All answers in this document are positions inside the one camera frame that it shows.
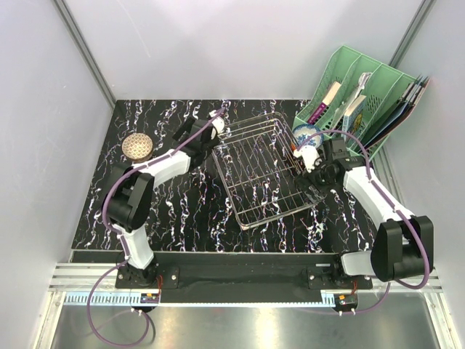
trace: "black tabletop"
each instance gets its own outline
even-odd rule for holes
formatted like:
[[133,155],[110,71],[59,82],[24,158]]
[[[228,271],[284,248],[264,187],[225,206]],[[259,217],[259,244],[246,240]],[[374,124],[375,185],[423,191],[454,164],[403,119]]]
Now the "black tabletop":
[[[292,125],[307,100],[120,100],[100,153],[73,241],[74,249],[121,249],[114,233],[105,230],[100,193],[111,165],[128,162],[121,150],[134,132],[149,135],[155,154],[171,148],[171,136],[189,115],[206,119],[227,108],[226,124],[279,112]],[[226,205],[227,194],[213,159],[165,182],[153,192],[147,234],[155,251],[189,252],[343,252],[371,248],[375,229],[355,198],[333,190],[317,206],[282,220],[241,231]]]

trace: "mint green desk organizer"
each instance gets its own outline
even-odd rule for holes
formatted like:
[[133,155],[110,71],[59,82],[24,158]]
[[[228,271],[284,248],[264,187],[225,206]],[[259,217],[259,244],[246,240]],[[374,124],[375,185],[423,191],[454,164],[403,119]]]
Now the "mint green desk organizer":
[[[349,97],[351,91],[357,85],[360,75],[364,72],[371,72],[373,75],[362,92],[362,95],[367,97],[367,105],[363,110],[360,139],[373,122],[378,120],[399,99],[408,85],[415,81],[412,76],[363,55],[354,49],[342,46],[331,56],[315,95],[310,103],[297,114],[292,128],[307,123],[312,112],[323,101],[330,85],[337,81],[341,84],[339,91],[333,102],[315,123],[320,129],[328,129],[333,120],[334,112]],[[388,137],[385,137],[379,144],[369,149],[371,159],[378,153]],[[353,144],[349,146],[352,155],[356,154],[354,152],[356,147]]]

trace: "wire dish rack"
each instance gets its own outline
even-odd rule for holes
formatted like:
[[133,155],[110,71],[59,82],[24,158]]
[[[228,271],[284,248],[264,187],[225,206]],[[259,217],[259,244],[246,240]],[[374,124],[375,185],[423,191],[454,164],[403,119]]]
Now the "wire dish rack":
[[324,199],[302,193],[295,177],[304,170],[292,155],[296,140],[279,113],[229,125],[213,158],[243,230],[278,220]]

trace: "book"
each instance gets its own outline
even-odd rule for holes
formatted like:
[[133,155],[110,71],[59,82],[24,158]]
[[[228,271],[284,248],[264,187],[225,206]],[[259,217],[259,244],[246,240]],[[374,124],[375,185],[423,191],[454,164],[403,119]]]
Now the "book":
[[325,111],[325,109],[333,101],[340,87],[341,87],[341,84],[337,81],[335,81],[334,83],[330,85],[328,91],[326,92],[326,96],[323,98],[323,101],[308,119],[307,121],[308,124],[314,124],[320,118],[321,114],[323,114],[323,111]]
[[330,129],[338,129],[339,123],[342,120],[342,116],[345,114],[346,109],[350,107],[350,105],[360,96],[362,91],[365,89],[365,85],[368,82],[369,78],[371,77],[371,73],[362,73],[360,78],[358,79],[358,84],[350,93],[349,97],[339,108],[336,109],[334,112],[333,121],[331,122]]
[[359,130],[362,122],[362,110],[366,105],[366,96],[360,95],[345,110],[342,116],[342,131],[352,133],[353,135]]
[[381,115],[378,120],[376,120],[366,131],[365,135],[363,136],[362,139],[362,144],[367,145],[368,141],[371,140],[377,133],[378,131],[385,125],[388,121],[389,118],[398,110],[399,108],[403,107],[405,104],[405,101],[407,100],[409,94],[413,91],[417,83],[420,82],[421,77],[419,76],[415,82],[410,83],[407,86],[407,89],[403,92],[403,94],[392,104],[386,112],[384,112],[383,115]]
[[382,141],[389,133],[391,133],[394,129],[396,129],[404,120],[412,114],[413,110],[417,106],[420,98],[423,96],[424,90],[428,86],[429,79],[425,78],[422,82],[415,85],[408,96],[407,100],[405,101],[405,107],[403,108],[402,112],[389,119],[389,123],[385,124],[382,129],[380,129],[374,137],[372,137],[368,143],[366,144],[366,148],[371,148],[375,144]]

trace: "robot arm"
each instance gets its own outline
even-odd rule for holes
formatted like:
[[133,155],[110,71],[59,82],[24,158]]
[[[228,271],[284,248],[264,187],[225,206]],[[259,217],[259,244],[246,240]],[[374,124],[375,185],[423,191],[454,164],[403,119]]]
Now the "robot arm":
[[[205,124],[206,121],[190,117],[173,138],[178,143],[183,143]],[[213,147],[218,144],[218,135],[222,133],[224,127],[224,121],[220,117],[215,118],[210,127],[204,129],[180,151],[174,152],[174,149],[171,149],[160,156],[160,162],[156,166],[147,166],[130,176],[110,199],[108,216],[126,240],[130,255],[128,264],[133,268],[145,270],[153,261],[153,251],[145,231],[153,189],[173,177],[200,166],[210,155]],[[137,166],[148,165],[154,161],[155,159],[151,159]],[[104,198],[116,181],[131,169],[132,165],[128,164],[116,164],[113,167],[104,191]]]
[[[369,180],[363,157],[350,156],[342,137],[323,142],[321,155],[311,146],[304,146],[294,155],[301,156],[307,168],[307,173],[300,178],[304,188],[313,186],[327,192],[343,186],[362,204],[378,229],[372,251],[350,252],[341,256],[346,275],[374,274],[382,281],[391,281],[424,274],[424,262],[419,248],[397,211],[401,211],[414,226],[426,250],[429,269],[432,270],[431,220],[425,216],[416,217],[399,203],[381,184],[372,169]],[[372,182],[376,182],[382,194]],[[394,202],[394,210],[384,196]]]

